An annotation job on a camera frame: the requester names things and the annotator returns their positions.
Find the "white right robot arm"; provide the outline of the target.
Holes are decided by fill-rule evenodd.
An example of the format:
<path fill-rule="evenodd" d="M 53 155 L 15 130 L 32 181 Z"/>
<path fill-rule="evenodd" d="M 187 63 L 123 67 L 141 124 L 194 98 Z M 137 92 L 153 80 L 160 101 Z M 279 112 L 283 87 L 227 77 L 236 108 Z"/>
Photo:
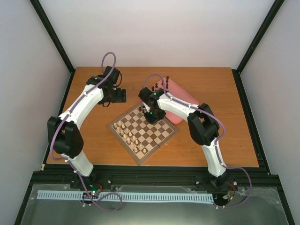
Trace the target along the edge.
<path fill-rule="evenodd" d="M 195 105 L 164 92 L 162 88 L 153 92 L 147 87 L 141 89 L 138 97 L 146 112 L 144 116 L 150 124 L 162 120 L 166 112 L 171 112 L 188 123 L 192 140 L 201 146 L 208 163 L 209 182 L 220 189 L 228 179 L 226 164 L 219 146 L 219 124 L 207 104 Z"/>

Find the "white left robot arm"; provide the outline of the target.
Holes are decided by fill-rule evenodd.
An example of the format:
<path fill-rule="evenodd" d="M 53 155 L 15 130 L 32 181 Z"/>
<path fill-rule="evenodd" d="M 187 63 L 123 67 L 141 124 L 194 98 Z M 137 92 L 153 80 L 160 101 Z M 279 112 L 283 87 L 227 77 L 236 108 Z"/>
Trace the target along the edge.
<path fill-rule="evenodd" d="M 81 183 L 89 189 L 97 185 L 98 178 L 91 173 L 93 164 L 83 151 L 84 141 L 80 128 L 96 105 L 126 102 L 126 90 L 119 87 L 121 82 L 118 80 L 122 80 L 122 73 L 107 66 L 101 75 L 88 79 L 79 97 L 65 112 L 58 117 L 50 117 L 47 122 L 51 157 L 59 160 L 53 153 L 61 155 L 61 159 L 82 176 Z"/>

